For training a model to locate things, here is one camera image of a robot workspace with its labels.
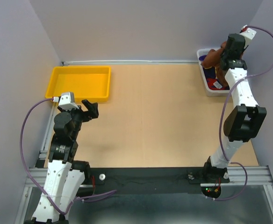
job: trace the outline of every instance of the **white label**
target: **white label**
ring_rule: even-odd
[[[219,84],[218,81],[216,81],[215,83],[213,83],[213,85],[214,85],[217,89],[221,89],[221,88],[222,88],[222,85]]]

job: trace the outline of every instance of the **gray floor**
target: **gray floor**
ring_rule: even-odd
[[[241,187],[222,187],[221,197]],[[40,198],[33,189],[26,219],[30,219]],[[262,186],[247,186],[230,201],[214,202],[202,195],[157,194],[116,195],[95,203],[75,203],[70,224],[273,224],[273,216]]]

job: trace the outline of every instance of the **table top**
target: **table top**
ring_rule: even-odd
[[[203,166],[219,145],[225,98],[206,96],[199,65],[111,68],[109,101],[83,123],[75,160],[94,168]],[[225,117],[232,108],[231,100]],[[251,142],[232,161],[257,166]]]

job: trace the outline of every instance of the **wall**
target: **wall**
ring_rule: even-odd
[[[273,33],[273,0],[264,0],[251,25]],[[264,71],[273,62],[273,40],[261,31],[257,33],[245,54],[250,73]],[[267,109],[267,117],[253,146],[261,165],[269,165],[273,175],[273,69],[266,75],[251,80],[253,94],[260,106]]]
[[[59,59],[27,0],[0,2],[0,223],[11,224],[18,210],[26,174],[19,136],[29,107],[44,98]],[[24,153],[33,165],[43,140],[50,103],[29,118]]]
[[[198,49],[249,23],[262,2],[30,1],[62,61],[195,60]]]

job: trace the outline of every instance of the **brown plush toy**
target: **brown plush toy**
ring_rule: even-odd
[[[220,59],[221,53],[223,52],[226,46],[226,41],[221,44],[221,48],[219,50],[211,49],[206,55],[204,61],[201,63],[202,67],[205,69],[214,67],[216,70],[216,77],[220,81],[223,87],[227,87],[228,83],[223,74],[223,70],[220,68]]]

